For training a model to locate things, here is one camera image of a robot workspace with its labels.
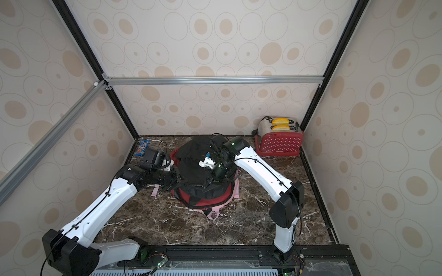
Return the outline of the black backpack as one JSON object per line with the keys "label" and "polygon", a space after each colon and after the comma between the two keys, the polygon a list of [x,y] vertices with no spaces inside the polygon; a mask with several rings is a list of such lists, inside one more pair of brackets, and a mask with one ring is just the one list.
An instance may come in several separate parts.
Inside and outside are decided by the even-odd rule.
{"label": "black backpack", "polygon": [[215,177],[210,167],[202,167],[206,157],[217,158],[228,138],[216,134],[199,136],[175,149],[171,154],[175,167],[184,181],[172,193],[189,209],[207,210],[227,203],[236,188],[238,166],[232,164],[220,178]]}

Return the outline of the pink backpack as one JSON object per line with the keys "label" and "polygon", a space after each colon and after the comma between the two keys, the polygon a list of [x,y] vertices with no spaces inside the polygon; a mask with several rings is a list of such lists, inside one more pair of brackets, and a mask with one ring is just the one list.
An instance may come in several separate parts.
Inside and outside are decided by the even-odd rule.
{"label": "pink backpack", "polygon": [[150,176],[150,183],[171,192],[186,209],[204,214],[215,220],[220,210],[239,198],[239,171],[228,170],[221,179],[215,178],[208,169],[156,171]]}

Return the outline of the red backpack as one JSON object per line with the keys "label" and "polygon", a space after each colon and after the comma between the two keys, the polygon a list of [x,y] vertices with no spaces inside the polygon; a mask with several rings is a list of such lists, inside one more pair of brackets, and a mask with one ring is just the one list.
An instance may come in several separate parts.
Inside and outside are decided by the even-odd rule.
{"label": "red backpack", "polygon": [[235,172],[233,181],[214,182],[208,169],[199,166],[201,157],[191,158],[190,150],[184,146],[171,153],[174,166],[183,179],[172,190],[175,198],[189,209],[197,209],[208,214],[216,208],[220,209],[237,197],[239,183]]}

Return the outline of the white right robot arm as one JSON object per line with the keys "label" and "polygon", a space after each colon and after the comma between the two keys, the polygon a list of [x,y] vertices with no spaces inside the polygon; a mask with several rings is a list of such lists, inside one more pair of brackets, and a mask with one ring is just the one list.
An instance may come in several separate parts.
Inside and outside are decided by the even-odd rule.
{"label": "white right robot arm", "polygon": [[295,249],[296,227],[302,223],[304,187],[299,181],[290,179],[277,172],[240,136],[217,145],[210,142],[211,153],[206,154],[201,167],[209,166],[212,178],[221,181],[227,172],[237,166],[252,176],[274,201],[269,216],[275,223],[273,257],[286,263]]}

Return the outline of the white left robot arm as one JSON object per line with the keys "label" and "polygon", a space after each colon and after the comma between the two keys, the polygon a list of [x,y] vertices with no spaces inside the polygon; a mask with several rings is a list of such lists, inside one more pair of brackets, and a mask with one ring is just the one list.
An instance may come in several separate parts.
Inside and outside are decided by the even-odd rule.
{"label": "white left robot arm", "polygon": [[110,243],[94,240],[109,219],[134,195],[150,185],[171,188],[181,181],[175,168],[145,170],[134,165],[123,166],[105,191],[80,215],[61,230],[48,230],[42,243],[49,265],[64,276],[89,276],[95,269],[112,263],[149,260],[146,244],[138,238]]}

